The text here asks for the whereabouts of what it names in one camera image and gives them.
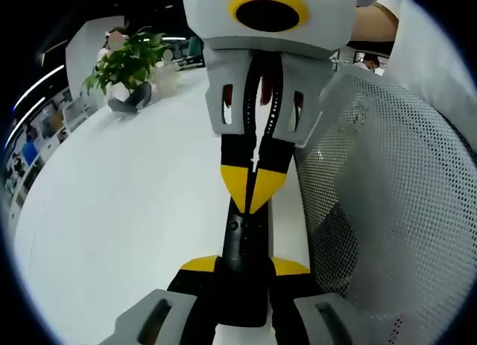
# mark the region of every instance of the yellow ring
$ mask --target yellow ring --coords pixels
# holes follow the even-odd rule
[[[230,0],[229,2],[229,6],[227,9],[230,15],[232,16],[234,20],[236,20],[241,25],[244,25],[244,24],[237,19],[237,16],[236,16],[237,10],[239,9],[240,6],[250,1],[255,1],[255,0]],[[276,2],[281,2],[282,4],[286,4],[287,6],[293,8],[293,10],[296,13],[298,13],[298,18],[299,18],[298,23],[294,27],[289,28],[286,31],[290,31],[301,26],[302,24],[306,23],[310,18],[310,12],[308,10],[308,7],[306,6],[306,3],[303,2],[302,0],[269,0],[269,1],[276,1]]]

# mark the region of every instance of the yellow plastic piece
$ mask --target yellow plastic piece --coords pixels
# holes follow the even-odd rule
[[[275,266],[277,276],[293,276],[295,274],[308,274],[310,270],[298,262],[287,261],[286,259],[271,257]]]
[[[196,258],[185,263],[181,270],[195,270],[196,272],[213,272],[217,256]]]
[[[248,169],[239,166],[221,165],[221,174],[238,210],[244,213]]]
[[[286,174],[259,168],[255,189],[253,190],[250,213],[255,213],[265,202],[270,200],[285,181]]]
[[[242,23],[239,20],[237,20],[237,17],[236,17],[237,10],[240,6],[250,1],[255,1],[255,0],[230,0],[229,2],[229,6],[227,8],[229,11],[229,14],[232,16],[232,18],[235,21],[237,21],[241,25]],[[298,16],[300,18],[298,23],[294,27],[289,28],[287,31],[293,30],[303,25],[304,23],[308,22],[310,18],[310,12],[308,10],[308,6],[306,6],[306,3],[303,0],[271,0],[271,1],[277,1],[277,2],[281,2],[282,4],[286,4],[287,6],[293,8],[296,13],[298,13]]]

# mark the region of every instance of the black circle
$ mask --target black circle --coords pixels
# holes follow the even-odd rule
[[[271,0],[253,0],[241,5],[236,18],[249,28],[264,32],[281,32],[298,25],[298,12],[287,4]]]

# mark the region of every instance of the white desk surface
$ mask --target white desk surface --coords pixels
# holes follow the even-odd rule
[[[15,258],[64,344],[99,343],[122,312],[166,289],[183,263],[221,254],[230,195],[205,105],[206,70],[181,72],[179,83],[174,97],[132,117],[101,108],[56,150],[28,193]],[[309,266],[293,161],[273,220],[274,255]],[[274,343],[270,329],[227,328],[217,329],[214,344],[251,344],[249,336]]]

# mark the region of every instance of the potted plant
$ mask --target potted plant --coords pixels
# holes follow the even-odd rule
[[[122,83],[131,94],[139,85],[154,76],[156,63],[161,61],[167,45],[162,44],[161,34],[139,30],[117,51],[104,56],[93,73],[84,81],[89,94],[91,88],[98,87],[107,94],[107,86]]]

